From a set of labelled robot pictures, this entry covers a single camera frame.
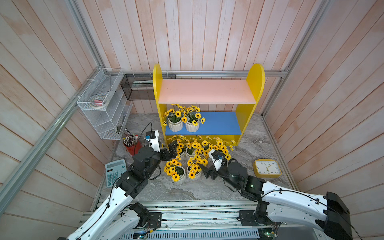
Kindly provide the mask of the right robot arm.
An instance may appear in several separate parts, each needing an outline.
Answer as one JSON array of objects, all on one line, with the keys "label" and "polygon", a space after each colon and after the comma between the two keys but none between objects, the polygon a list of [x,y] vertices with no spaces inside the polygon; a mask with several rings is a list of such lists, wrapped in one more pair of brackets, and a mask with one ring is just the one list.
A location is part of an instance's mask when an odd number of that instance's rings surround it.
[{"label": "right robot arm", "polygon": [[210,167],[199,165],[206,178],[222,178],[229,188],[250,201],[257,202],[246,224],[290,223],[322,231],[334,240],[353,239],[350,210],[335,193],[313,195],[280,187],[248,175],[237,160],[214,160]]}]

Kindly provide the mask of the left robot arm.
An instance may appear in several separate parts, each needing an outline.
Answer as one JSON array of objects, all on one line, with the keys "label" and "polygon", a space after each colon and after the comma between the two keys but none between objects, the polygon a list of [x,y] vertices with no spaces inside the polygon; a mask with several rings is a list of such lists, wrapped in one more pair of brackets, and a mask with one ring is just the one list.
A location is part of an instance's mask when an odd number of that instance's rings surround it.
[{"label": "left robot arm", "polygon": [[67,240],[117,240],[135,227],[150,226],[148,210],[134,198],[146,187],[162,161],[177,156],[177,141],[155,151],[145,146],[133,156],[133,164],[115,181],[103,204]]}]

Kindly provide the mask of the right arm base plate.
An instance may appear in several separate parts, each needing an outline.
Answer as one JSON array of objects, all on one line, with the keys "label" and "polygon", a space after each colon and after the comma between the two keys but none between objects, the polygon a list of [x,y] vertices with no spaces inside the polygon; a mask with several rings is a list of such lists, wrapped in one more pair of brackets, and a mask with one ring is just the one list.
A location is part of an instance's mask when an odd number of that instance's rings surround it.
[{"label": "right arm base plate", "polygon": [[277,227],[281,222],[273,222],[265,215],[258,215],[256,210],[239,211],[239,216],[236,218],[241,222],[242,226],[273,226]]}]

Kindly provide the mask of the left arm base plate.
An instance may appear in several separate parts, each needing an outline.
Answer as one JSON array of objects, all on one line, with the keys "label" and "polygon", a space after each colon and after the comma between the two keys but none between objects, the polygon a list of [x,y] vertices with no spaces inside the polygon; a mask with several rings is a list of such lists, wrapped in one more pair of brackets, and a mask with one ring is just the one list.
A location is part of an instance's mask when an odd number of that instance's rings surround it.
[{"label": "left arm base plate", "polygon": [[150,212],[139,216],[138,229],[159,229],[162,224],[162,213],[161,212]]}]

